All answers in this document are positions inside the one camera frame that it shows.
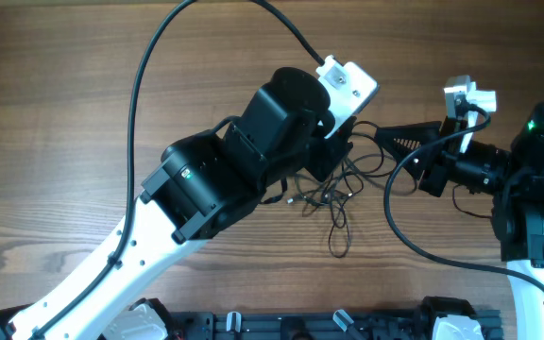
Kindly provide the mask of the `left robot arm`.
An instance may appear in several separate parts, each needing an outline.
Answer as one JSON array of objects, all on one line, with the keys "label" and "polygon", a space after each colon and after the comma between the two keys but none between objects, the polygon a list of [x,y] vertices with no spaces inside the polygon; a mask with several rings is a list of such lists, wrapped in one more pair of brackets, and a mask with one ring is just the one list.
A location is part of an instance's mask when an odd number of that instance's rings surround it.
[{"label": "left robot arm", "polygon": [[300,170],[325,179],[334,132],[367,100],[345,71],[284,67],[244,113],[171,144],[114,232],[41,300],[0,310],[0,339],[95,339],[168,267]]}]

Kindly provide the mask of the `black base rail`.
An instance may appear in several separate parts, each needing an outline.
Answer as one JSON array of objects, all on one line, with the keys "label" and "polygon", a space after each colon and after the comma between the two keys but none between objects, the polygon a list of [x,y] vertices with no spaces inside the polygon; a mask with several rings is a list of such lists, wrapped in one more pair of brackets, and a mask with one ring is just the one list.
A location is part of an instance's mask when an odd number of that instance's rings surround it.
[{"label": "black base rail", "polygon": [[251,314],[170,312],[142,298],[116,316],[101,339],[503,339],[501,312],[465,299],[425,297],[412,309]]}]

